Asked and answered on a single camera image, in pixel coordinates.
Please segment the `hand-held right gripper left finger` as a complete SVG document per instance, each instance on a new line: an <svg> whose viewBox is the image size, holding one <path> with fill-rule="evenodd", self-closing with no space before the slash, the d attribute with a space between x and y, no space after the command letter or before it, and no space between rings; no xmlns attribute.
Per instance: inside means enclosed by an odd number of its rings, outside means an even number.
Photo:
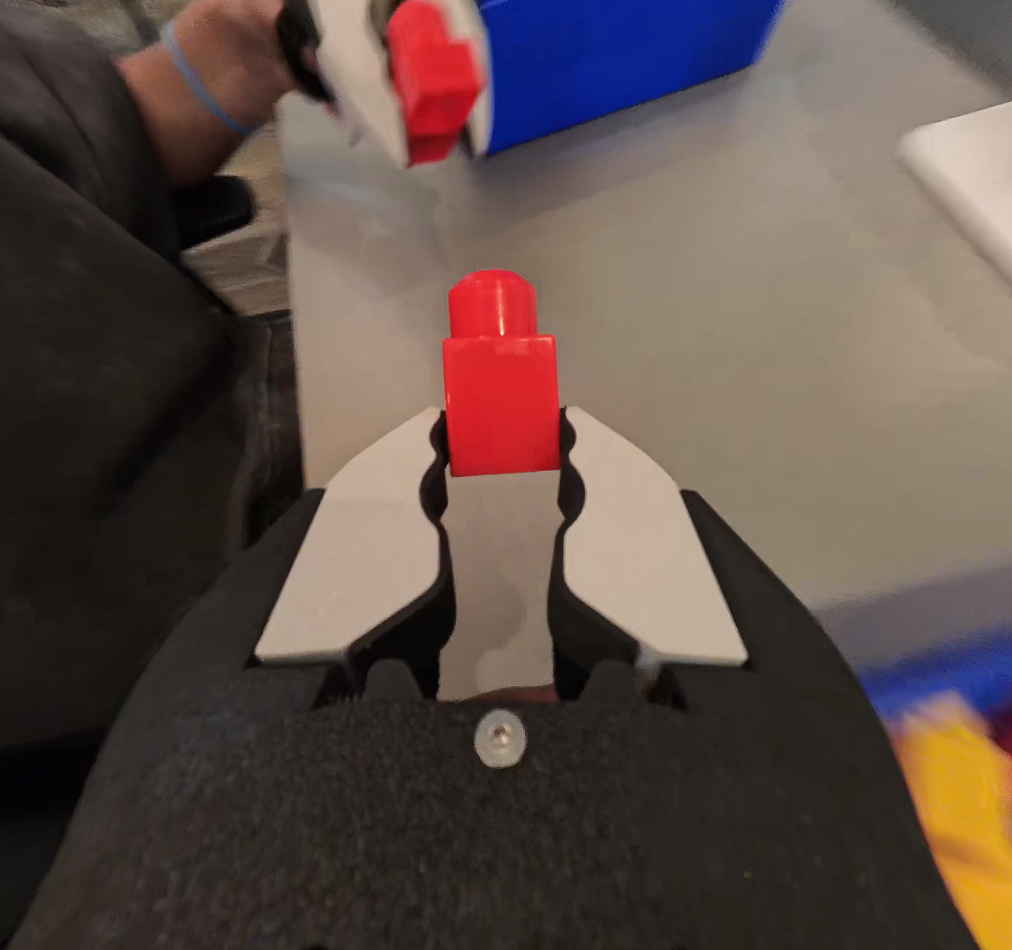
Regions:
<svg viewBox="0 0 1012 950"><path fill-rule="evenodd" d="M255 647L266 667L328 665L339 690L400 661L425 698L456 622L445 414L429 407L330 479Z"/></svg>

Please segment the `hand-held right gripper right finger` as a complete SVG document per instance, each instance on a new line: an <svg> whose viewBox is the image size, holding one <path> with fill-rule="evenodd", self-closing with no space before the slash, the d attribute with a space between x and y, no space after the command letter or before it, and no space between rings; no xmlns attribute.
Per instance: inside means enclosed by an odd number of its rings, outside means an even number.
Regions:
<svg viewBox="0 0 1012 950"><path fill-rule="evenodd" d="M653 690L668 665L740 669L744 640L675 479L584 409L560 417L549 578L554 689L615 662Z"/></svg>

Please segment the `red two-stud toy block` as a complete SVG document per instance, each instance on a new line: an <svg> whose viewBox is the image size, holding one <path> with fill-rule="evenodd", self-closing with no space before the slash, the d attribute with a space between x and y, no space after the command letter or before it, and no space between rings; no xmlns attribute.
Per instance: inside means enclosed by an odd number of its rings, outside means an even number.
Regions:
<svg viewBox="0 0 1012 950"><path fill-rule="evenodd" d="M473 44L450 33L435 1L404 0L387 24L386 48L408 165L443 161L485 89Z"/></svg>

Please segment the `blue plastic bin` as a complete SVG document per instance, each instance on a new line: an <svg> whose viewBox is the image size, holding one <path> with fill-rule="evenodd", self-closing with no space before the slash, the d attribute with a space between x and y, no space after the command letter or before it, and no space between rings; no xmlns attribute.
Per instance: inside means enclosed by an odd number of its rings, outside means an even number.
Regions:
<svg viewBox="0 0 1012 950"><path fill-rule="evenodd" d="M989 722L994 741L1010 754L1011 761L1009 632L923 653L869 670L860 679L890 738L892 726L902 716L941 693L955 691Z"/></svg>
<svg viewBox="0 0 1012 950"><path fill-rule="evenodd" d="M489 154L751 67L785 0L476 0Z"/></svg>

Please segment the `red one-stud toy block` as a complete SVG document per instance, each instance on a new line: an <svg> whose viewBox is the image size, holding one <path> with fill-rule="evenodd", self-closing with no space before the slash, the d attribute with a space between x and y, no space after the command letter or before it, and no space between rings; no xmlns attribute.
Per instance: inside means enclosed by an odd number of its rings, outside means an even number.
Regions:
<svg viewBox="0 0 1012 950"><path fill-rule="evenodd" d="M537 292L524 277L482 270L449 290L442 365L450 474L559 469L557 343L538 329Z"/></svg>

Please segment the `person's left forearm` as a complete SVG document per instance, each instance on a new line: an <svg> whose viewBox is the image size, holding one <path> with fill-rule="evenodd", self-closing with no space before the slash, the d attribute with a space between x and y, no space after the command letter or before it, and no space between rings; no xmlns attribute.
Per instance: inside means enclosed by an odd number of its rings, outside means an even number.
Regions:
<svg viewBox="0 0 1012 950"><path fill-rule="evenodd" d="M187 48L186 57L221 106L250 125L242 105L243 71L221 48ZM118 63L145 132L174 188L200 184L216 174L246 138L227 129L192 97L161 44Z"/></svg>

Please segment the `grey desk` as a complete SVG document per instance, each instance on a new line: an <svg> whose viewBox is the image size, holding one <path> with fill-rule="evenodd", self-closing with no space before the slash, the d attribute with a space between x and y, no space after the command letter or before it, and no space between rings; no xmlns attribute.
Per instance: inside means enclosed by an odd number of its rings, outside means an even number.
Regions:
<svg viewBox="0 0 1012 950"><path fill-rule="evenodd" d="M538 292L561 400L698 491L851 665L1010 630L1010 291L894 158L1000 100L882 0L747 72L397 172L286 98L306 485L441 406L446 295Z"/></svg>

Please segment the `person's left hand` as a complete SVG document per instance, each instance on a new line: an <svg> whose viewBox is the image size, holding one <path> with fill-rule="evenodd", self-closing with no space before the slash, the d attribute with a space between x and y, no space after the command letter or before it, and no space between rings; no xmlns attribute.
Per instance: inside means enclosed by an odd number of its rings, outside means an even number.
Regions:
<svg viewBox="0 0 1012 950"><path fill-rule="evenodd" d="M241 129L258 129L297 88L277 21L284 0L191 0L175 33L216 105Z"/></svg>

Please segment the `blue wristband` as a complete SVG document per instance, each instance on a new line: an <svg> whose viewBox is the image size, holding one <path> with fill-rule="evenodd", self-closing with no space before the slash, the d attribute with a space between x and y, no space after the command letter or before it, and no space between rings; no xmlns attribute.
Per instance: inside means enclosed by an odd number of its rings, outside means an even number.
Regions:
<svg viewBox="0 0 1012 950"><path fill-rule="evenodd" d="M160 44L189 93L206 113L209 113L214 119L241 138L248 138L259 131L258 125L246 125L237 120L221 106L221 103L210 93L208 86L203 83L196 70L193 69L180 45L175 21L168 21L161 28Z"/></svg>

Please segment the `black office chair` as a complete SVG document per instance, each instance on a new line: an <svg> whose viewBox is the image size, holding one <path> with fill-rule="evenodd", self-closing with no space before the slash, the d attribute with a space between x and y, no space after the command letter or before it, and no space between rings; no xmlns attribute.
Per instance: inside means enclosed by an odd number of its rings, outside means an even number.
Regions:
<svg viewBox="0 0 1012 950"><path fill-rule="evenodd" d="M245 229L256 218L256 199L249 182L234 175L215 175L171 195L182 251Z"/></svg>

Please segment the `person's grey sweatshirt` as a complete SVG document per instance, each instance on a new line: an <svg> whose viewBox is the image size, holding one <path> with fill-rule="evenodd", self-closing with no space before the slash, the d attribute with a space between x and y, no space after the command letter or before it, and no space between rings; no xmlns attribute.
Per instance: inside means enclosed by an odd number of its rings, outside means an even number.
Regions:
<svg viewBox="0 0 1012 950"><path fill-rule="evenodd" d="M301 487L280 314L186 264L106 46L2 0L2 948L145 667Z"/></svg>

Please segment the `white tablet stand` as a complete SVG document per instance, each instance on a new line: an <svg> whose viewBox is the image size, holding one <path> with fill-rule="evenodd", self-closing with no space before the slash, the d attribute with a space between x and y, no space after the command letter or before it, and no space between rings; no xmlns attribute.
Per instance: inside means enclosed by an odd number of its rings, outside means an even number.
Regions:
<svg viewBox="0 0 1012 950"><path fill-rule="evenodd" d="M898 158L969 245L1011 281L1011 103L904 134Z"/></svg>

